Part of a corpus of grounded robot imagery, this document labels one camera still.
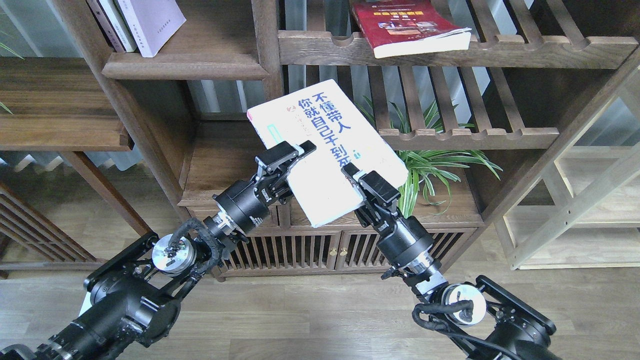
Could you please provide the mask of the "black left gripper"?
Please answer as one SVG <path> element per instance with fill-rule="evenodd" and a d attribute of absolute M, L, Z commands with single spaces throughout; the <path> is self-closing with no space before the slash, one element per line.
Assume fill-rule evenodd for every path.
<path fill-rule="evenodd" d="M 290 166 L 315 150 L 310 140 L 299 145 L 282 141 L 257 155 L 258 171 L 249 181 L 238 180 L 215 196 L 219 211 L 212 217 L 212 226 L 218 228 L 214 233 L 229 236 L 239 229 L 247 234 L 259 227 L 270 214 L 270 205 L 277 201 L 285 205 L 292 198 L 287 183 Z"/>

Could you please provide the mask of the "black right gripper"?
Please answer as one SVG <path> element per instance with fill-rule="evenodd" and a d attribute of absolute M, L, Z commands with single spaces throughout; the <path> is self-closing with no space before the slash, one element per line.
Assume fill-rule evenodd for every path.
<path fill-rule="evenodd" d="M 400 192 L 375 170 L 366 173 L 349 162 L 341 171 L 364 198 L 364 204 L 354 210 L 359 223 L 377 231 L 377 248 L 391 265 L 382 278 L 429 278 L 434 274 L 429 269 L 435 262 L 429 254 L 434 238 L 416 217 L 400 214 Z"/>

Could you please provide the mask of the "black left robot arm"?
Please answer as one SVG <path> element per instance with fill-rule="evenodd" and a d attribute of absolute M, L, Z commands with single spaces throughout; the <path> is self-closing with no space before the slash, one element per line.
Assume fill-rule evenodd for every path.
<path fill-rule="evenodd" d="M 219 211 L 190 218 L 173 234 L 149 231 L 84 281 L 90 307 L 36 350 L 7 346 L 3 360 L 114 360 L 127 346 L 166 337 L 181 303 L 211 269 L 222 266 L 247 233 L 259 227 L 269 207 L 293 195 L 292 167 L 316 150 L 311 141 L 283 141 L 255 158 L 256 174 L 215 196 Z"/>

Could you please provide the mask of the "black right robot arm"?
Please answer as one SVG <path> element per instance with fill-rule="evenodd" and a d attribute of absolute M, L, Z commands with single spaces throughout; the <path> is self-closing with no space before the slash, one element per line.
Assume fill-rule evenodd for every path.
<path fill-rule="evenodd" d="M 375 171 L 351 162 L 342 168 L 364 202 L 355 210 L 363 227 L 379 235 L 377 248 L 390 264 L 382 279 L 400 277 L 418 298 L 416 325 L 448 337 L 469 360 L 555 360 L 553 321 L 487 276 L 448 282 L 430 255 L 434 239 L 398 208 L 400 192 Z"/>

